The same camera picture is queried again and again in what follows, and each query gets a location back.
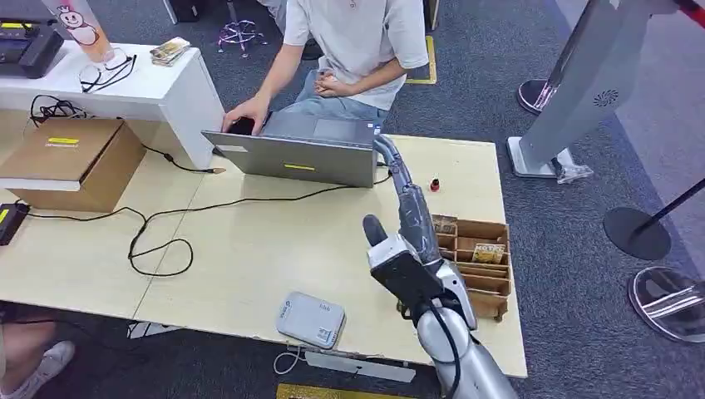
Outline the person's right hand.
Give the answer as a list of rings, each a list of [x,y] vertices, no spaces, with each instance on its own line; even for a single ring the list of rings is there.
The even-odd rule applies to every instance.
[[[237,121],[245,118],[254,122],[251,134],[258,135],[268,114],[270,102],[270,96],[258,93],[247,101],[240,103],[224,115],[221,131],[228,132]]]

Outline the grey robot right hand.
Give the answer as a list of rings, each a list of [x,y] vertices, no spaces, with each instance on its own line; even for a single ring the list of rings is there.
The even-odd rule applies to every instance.
[[[435,273],[443,265],[431,213],[419,185],[391,139],[376,135],[373,149],[382,156],[392,177],[398,198],[399,234],[413,247],[422,265]]]

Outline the person's left hand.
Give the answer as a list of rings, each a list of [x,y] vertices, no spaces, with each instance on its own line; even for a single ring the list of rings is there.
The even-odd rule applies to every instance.
[[[336,97],[344,94],[340,81],[331,72],[317,74],[313,89],[316,95],[322,97]]]

